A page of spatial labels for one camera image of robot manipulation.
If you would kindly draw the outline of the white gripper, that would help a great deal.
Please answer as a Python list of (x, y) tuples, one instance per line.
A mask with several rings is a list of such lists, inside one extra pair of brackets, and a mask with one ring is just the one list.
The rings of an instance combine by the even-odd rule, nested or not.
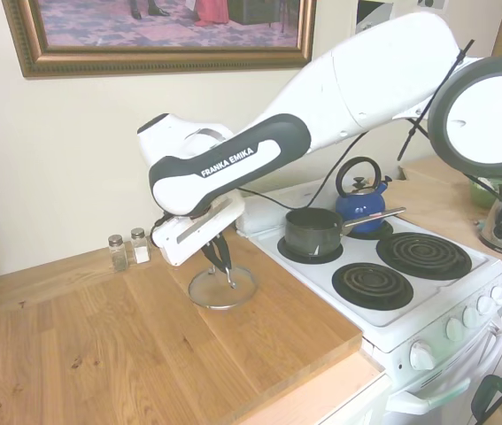
[[(151, 241), (172, 266), (181, 265), (201, 249), (216, 269), (231, 270), (228, 244), (220, 232), (240, 217), (243, 211), (242, 197), (218, 197), (212, 201), (206, 213), (195, 219), (174, 216), (155, 227), (151, 231)], [(214, 237), (220, 256), (210, 242)]]

